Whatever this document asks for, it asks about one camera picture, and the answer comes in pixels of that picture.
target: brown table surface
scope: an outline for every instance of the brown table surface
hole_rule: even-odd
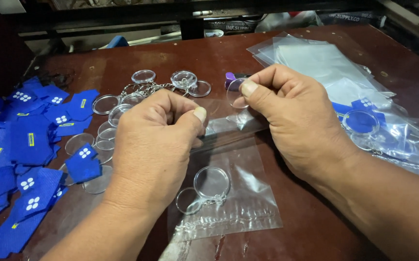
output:
[[[372,70],[375,79],[396,92],[395,101],[419,118],[419,57],[371,26],[328,26],[289,30],[306,39],[328,41],[353,62]],[[188,69],[212,85],[207,98],[225,99],[226,72],[255,73],[263,67],[245,50],[278,32],[222,38],[147,44],[48,57],[38,64],[47,70],[75,70],[70,93],[97,89],[101,95],[119,94],[142,69],[156,72],[156,82],[169,82],[171,74]],[[106,116],[94,115],[86,132],[96,136]],[[58,145],[64,147],[69,137]],[[279,206],[283,228],[227,234],[168,246],[166,211],[156,223],[139,260],[387,260],[334,207],[311,187],[296,179],[273,149],[270,133],[257,134],[258,150],[267,179]],[[49,168],[67,159],[64,149]],[[47,214],[20,254],[10,260],[39,260],[71,231],[101,200],[74,185]],[[10,208],[0,214],[0,224]]]

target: right hand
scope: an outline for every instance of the right hand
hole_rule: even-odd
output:
[[[244,81],[241,92],[245,102],[267,118],[277,149],[299,178],[326,182],[334,177],[323,176],[325,168],[360,153],[315,79],[274,64]]]

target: black metal frame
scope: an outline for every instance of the black metal frame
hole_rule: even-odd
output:
[[[200,0],[185,3],[143,4],[124,7],[98,7],[63,11],[39,11],[4,15],[18,33],[42,32],[85,27],[104,27],[137,23],[182,21],[227,14],[193,16],[196,11],[243,10],[261,15],[304,10],[361,11],[378,7],[368,0]]]

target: stack of plastic bags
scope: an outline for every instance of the stack of plastic bags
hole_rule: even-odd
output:
[[[285,32],[247,50],[265,67],[286,65],[322,83],[359,148],[419,175],[419,127],[368,68],[351,62],[334,44]]]
[[[0,226],[0,258],[18,253],[27,243],[47,211],[67,188],[60,185],[66,174],[45,166],[57,157],[56,142],[62,136],[83,133],[90,125],[92,103],[98,92],[90,90],[69,96],[54,85],[42,86],[35,77],[23,83],[3,100],[0,98],[0,212],[9,206],[9,197],[16,191],[9,217]],[[98,160],[71,157],[83,182],[101,175]],[[85,169],[91,169],[85,175]]]

